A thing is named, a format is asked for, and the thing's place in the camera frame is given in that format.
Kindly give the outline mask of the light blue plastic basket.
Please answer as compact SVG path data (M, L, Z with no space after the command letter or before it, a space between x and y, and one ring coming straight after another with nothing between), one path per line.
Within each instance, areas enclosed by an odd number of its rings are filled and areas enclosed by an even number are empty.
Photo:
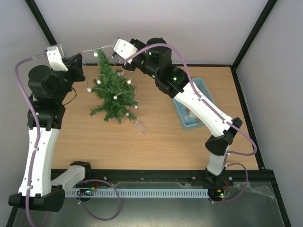
M192 82L198 94L199 100L190 84L185 87L184 94L178 94L173 98L176 112L184 130L205 126L212 134L222 133L222 122L209 107L215 108L215 102L202 78L193 78Z

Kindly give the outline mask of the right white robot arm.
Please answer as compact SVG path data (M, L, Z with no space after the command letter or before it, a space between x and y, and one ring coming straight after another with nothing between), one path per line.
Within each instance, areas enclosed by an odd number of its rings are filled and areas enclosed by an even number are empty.
M138 40L118 41L112 49L123 58L124 69L139 69L154 78L158 89L192 111L209 129L211 136L205 142L210 157L206 179L211 185L223 180L227 152L235 135L240 131L242 120L231 118L213 104L193 82L187 66L180 69L172 65L172 52L180 52L166 44L162 38L153 38L150 45Z

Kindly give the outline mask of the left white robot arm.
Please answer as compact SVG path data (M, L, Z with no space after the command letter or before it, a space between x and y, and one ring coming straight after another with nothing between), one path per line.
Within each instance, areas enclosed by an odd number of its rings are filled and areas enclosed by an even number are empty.
M53 150L66 110L63 101L75 82L85 80L80 53L63 58L55 51L49 51L46 56L50 58L52 54L54 62L48 66L35 66L28 73L31 95L23 93L29 105L27 164L21 186L9 197L9 205L58 212L64 204L65 194L78 182L91 177L91 165L74 161L65 172L51 179Z

